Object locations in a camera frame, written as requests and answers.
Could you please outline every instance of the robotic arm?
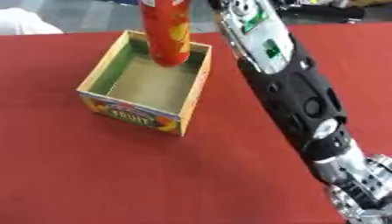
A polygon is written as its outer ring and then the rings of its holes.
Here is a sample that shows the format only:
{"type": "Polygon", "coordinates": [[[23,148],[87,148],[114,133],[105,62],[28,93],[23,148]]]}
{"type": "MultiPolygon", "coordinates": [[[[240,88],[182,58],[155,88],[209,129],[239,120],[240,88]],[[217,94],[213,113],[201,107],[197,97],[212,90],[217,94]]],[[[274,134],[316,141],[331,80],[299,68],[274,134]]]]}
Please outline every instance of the robotic arm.
{"type": "Polygon", "coordinates": [[[365,157],[316,62],[268,0],[209,0],[259,102],[349,223],[392,223],[392,159],[365,157]]]}

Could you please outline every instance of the fruit box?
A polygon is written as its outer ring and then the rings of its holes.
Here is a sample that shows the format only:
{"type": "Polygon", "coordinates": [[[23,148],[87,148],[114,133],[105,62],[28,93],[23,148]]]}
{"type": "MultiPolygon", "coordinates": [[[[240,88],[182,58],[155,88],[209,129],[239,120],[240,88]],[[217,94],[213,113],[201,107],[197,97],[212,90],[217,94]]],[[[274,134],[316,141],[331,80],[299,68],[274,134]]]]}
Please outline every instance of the fruit box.
{"type": "Polygon", "coordinates": [[[144,33],[125,31],[77,91],[94,112],[183,136],[211,65],[212,47],[191,43],[187,62],[162,67],[144,33]]]}

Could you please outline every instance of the red cloth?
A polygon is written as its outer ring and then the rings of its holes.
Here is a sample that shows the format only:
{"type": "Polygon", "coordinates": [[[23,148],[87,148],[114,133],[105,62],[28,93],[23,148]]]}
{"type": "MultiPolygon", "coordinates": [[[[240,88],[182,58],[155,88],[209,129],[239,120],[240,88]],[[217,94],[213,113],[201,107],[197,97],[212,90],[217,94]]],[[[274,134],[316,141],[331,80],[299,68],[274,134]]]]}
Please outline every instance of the red cloth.
{"type": "MultiPolygon", "coordinates": [[[[390,153],[392,24],[292,27],[366,152],[390,153]]],[[[0,38],[0,223],[341,223],[217,33],[185,137],[88,111],[75,93],[112,33],[0,38]]]]}

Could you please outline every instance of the grey floor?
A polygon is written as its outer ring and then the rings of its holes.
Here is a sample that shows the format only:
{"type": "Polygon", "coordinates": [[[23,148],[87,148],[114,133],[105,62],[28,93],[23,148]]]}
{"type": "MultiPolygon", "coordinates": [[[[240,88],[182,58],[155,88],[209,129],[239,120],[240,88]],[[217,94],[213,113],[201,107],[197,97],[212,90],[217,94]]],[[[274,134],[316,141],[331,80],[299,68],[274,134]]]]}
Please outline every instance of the grey floor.
{"type": "MultiPolygon", "coordinates": [[[[46,22],[64,32],[141,30],[140,11],[136,6],[124,6],[94,0],[0,0],[0,9],[19,7],[37,12],[46,22]]],[[[192,0],[192,31],[214,32],[212,11],[205,0],[192,0]]],[[[392,5],[370,8],[366,21],[392,21],[392,5]]],[[[287,17],[287,24],[314,24],[331,21],[302,17],[287,17]]]]}

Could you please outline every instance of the pringles can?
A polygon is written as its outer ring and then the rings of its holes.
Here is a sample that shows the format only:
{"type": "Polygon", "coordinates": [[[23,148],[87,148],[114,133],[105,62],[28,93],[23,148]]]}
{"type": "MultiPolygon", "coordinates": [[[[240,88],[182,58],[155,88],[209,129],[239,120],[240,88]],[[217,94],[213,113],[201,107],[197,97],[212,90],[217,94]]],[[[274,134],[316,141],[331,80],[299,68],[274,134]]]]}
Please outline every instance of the pringles can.
{"type": "Polygon", "coordinates": [[[190,0],[141,0],[150,56],[161,66],[184,63],[190,54],[190,0]]]}

